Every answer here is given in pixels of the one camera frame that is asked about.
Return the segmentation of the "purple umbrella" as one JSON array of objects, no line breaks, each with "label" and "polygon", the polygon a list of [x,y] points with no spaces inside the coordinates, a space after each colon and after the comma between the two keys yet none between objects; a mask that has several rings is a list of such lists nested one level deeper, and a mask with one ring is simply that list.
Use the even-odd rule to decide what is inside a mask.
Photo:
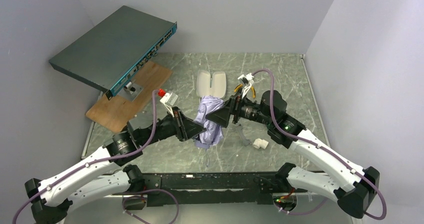
[{"label": "purple umbrella", "polygon": [[205,151],[206,161],[205,166],[210,164],[210,158],[207,151],[212,146],[216,146],[223,139],[222,127],[215,122],[206,118],[210,114],[224,106],[224,101],[221,98],[207,95],[200,99],[197,115],[194,119],[196,124],[202,125],[204,132],[198,134],[194,138],[194,145]]}]

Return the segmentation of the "cream umbrella case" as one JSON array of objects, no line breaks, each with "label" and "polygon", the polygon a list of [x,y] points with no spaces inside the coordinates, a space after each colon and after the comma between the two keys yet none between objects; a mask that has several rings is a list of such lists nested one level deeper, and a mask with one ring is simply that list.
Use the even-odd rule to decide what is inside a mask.
[{"label": "cream umbrella case", "polygon": [[227,93],[227,76],[224,71],[211,74],[206,70],[199,70],[196,81],[196,95],[199,98],[213,96],[223,99]]}]

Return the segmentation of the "white pipe elbow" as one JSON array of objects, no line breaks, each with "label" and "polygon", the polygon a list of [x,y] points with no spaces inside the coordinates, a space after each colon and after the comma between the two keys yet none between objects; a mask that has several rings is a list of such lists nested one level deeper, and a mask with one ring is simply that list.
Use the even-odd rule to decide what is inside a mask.
[{"label": "white pipe elbow", "polygon": [[265,139],[257,138],[252,143],[252,146],[256,149],[266,149],[269,145],[269,142]]}]

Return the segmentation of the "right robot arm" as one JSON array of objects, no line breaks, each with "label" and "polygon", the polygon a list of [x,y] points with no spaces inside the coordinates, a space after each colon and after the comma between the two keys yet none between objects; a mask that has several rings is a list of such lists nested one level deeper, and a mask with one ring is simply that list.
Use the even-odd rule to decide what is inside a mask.
[{"label": "right robot arm", "polygon": [[382,220],[387,204],[379,190],[380,172],[349,161],[320,141],[300,121],[286,112],[287,102],[276,90],[262,94],[260,103],[232,95],[223,106],[206,115],[206,119],[223,128],[240,118],[266,125],[267,134],[279,145],[296,152],[319,167],[325,174],[307,171],[293,163],[285,163],[275,173],[277,189],[301,189],[332,200],[348,215],[361,219],[371,216],[368,208],[375,197],[382,203]]}]

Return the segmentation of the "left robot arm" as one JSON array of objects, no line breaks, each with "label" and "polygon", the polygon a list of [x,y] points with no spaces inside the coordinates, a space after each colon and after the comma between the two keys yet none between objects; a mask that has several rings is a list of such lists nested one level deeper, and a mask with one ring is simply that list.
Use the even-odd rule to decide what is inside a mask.
[{"label": "left robot arm", "polygon": [[130,162],[148,145],[170,137],[184,142],[206,129],[186,117],[178,107],[158,119],[135,117],[89,157],[48,179],[25,183],[31,212],[37,224],[56,224],[86,203],[111,194],[138,193],[151,187],[140,169]]}]

